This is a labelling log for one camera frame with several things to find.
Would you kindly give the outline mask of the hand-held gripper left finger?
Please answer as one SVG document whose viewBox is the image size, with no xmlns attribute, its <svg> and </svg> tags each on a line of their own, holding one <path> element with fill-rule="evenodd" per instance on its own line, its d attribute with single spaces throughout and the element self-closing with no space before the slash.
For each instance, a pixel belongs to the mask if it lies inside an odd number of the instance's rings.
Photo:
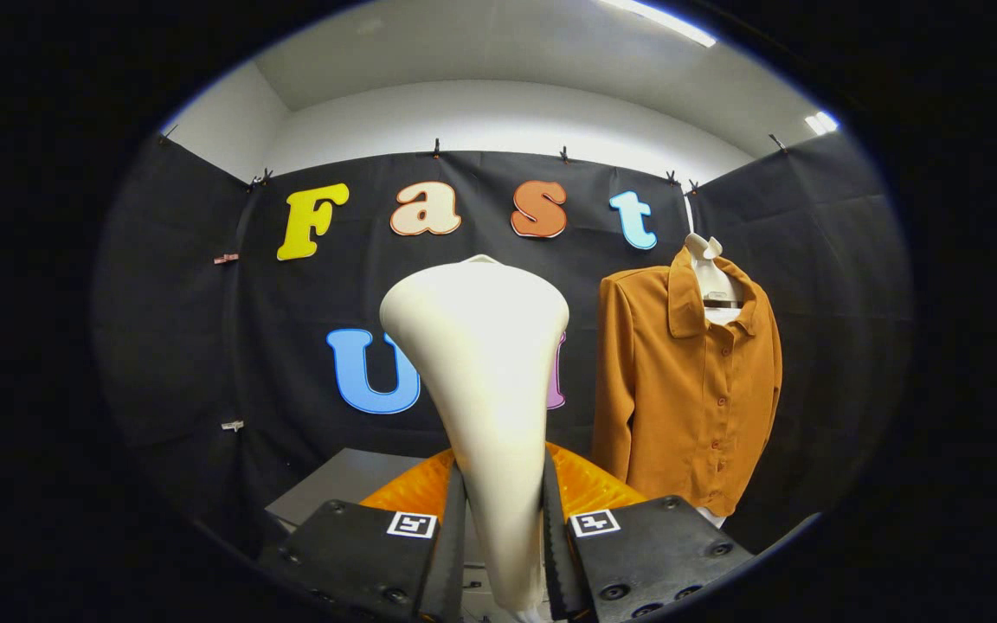
<svg viewBox="0 0 997 623">
<path fill-rule="evenodd" d="M 287 533 L 260 556 L 290 588 L 344 622 L 459 622 L 466 488 L 453 460 L 435 468 L 433 511 L 363 500 L 419 458 L 341 450 L 267 508 Z"/>
</svg>

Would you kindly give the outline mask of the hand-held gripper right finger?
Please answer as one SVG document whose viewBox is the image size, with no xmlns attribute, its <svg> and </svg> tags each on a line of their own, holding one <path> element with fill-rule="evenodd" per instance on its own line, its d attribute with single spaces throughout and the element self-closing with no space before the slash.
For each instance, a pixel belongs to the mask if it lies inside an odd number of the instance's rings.
<svg viewBox="0 0 997 623">
<path fill-rule="evenodd" d="M 550 615 L 627 622 L 687 602 L 751 553 L 675 494 L 646 499 L 549 443 L 542 512 Z"/>
</svg>

